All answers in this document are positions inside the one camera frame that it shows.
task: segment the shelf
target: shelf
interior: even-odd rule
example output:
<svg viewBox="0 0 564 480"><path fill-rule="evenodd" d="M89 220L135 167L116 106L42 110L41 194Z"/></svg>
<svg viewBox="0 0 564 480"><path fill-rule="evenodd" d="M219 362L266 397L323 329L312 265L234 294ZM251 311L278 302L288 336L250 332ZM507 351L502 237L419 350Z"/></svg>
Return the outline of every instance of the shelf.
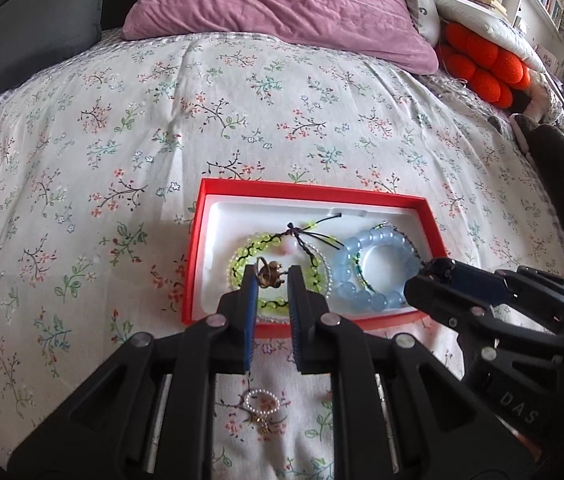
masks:
<svg viewBox="0 0 564 480"><path fill-rule="evenodd" d="M551 15L549 14L548 10L546 10L546 8L543 6L542 2L540 0L531 0L531 1L537 7L537 10L539 11L542 18L555 31L555 33L558 35L558 37L560 38L562 43L564 43L564 38L562 38L560 31L558 30L557 26L555 25L555 22L552 20Z"/></svg>

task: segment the floral bedsheet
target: floral bedsheet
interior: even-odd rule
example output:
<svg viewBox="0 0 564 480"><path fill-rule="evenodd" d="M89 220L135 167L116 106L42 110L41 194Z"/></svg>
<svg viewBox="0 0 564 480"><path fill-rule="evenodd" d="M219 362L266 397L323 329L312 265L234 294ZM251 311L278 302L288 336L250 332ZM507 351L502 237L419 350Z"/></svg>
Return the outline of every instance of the floral bedsheet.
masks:
<svg viewBox="0 0 564 480"><path fill-rule="evenodd" d="M427 88L445 77L257 34L113 34L2 96L0 463L132 333L182 329L201 177L421 195L454 258L564 274L506 121L450 79ZM398 330L461 375L453 333L425 320L381 334ZM242 409L249 388L281 399L271 433ZM329 380L295 373L290 341L257 341L216 407L216 478L332 478Z"/></svg>

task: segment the white pillow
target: white pillow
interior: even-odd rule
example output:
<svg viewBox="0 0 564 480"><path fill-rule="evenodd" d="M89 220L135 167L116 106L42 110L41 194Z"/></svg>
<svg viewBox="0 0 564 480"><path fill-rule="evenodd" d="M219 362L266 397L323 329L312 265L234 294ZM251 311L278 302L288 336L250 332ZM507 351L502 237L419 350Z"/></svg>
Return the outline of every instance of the white pillow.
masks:
<svg viewBox="0 0 564 480"><path fill-rule="evenodd" d="M467 0L436 0L436 5L445 20L461 23L475 34L512 52L530 69L546 72L533 47L503 18Z"/></svg>
<svg viewBox="0 0 564 480"><path fill-rule="evenodd" d="M432 46L440 41L440 16L436 0L405 0L413 25Z"/></svg>

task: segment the silver bolt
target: silver bolt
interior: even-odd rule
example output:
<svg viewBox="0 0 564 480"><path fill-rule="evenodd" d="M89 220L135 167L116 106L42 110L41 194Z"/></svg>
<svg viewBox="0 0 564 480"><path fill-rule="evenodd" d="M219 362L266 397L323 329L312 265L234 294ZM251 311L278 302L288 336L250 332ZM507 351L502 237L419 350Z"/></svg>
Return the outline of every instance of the silver bolt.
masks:
<svg viewBox="0 0 564 480"><path fill-rule="evenodd" d="M342 321L342 318L335 312L325 312L319 316L319 320L326 326L337 326Z"/></svg>
<svg viewBox="0 0 564 480"><path fill-rule="evenodd" d="M206 324L213 328L219 328L220 326L226 325L226 316L223 314L211 314L206 318Z"/></svg>
<svg viewBox="0 0 564 480"><path fill-rule="evenodd" d="M485 346L482 349L482 359L485 361L495 361L498 356L498 352L491 346Z"/></svg>
<svg viewBox="0 0 564 480"><path fill-rule="evenodd" d="M411 334L398 334L395 336L395 343L400 348L409 349L415 346L415 338Z"/></svg>
<svg viewBox="0 0 564 480"><path fill-rule="evenodd" d="M138 332L130 338L132 345L137 346L137 348L148 346L151 341L153 341L153 336L148 332Z"/></svg>

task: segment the stuffed animal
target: stuffed animal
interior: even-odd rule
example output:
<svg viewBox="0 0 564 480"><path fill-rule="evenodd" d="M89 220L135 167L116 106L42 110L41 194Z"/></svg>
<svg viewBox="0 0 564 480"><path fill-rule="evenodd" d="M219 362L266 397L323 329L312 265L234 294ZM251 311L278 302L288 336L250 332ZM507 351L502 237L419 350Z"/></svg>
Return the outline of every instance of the stuffed animal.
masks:
<svg viewBox="0 0 564 480"><path fill-rule="evenodd" d="M484 101L509 108L513 104L511 88L525 90L531 84L528 67L518 56L460 23L448 23L444 38L448 44L436 47L440 65L453 77L466 80Z"/></svg>

